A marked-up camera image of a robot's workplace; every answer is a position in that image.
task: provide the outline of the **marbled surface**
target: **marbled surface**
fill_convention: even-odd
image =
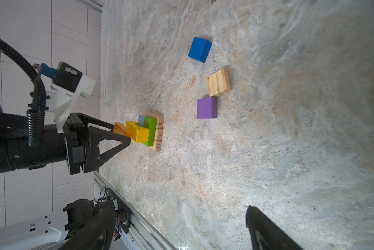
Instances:
[[[251,249],[253,205],[304,249],[374,250],[374,0],[107,0],[101,57],[101,118],[165,122],[162,151],[100,173],[175,247]],[[232,91],[198,120],[222,67]]]

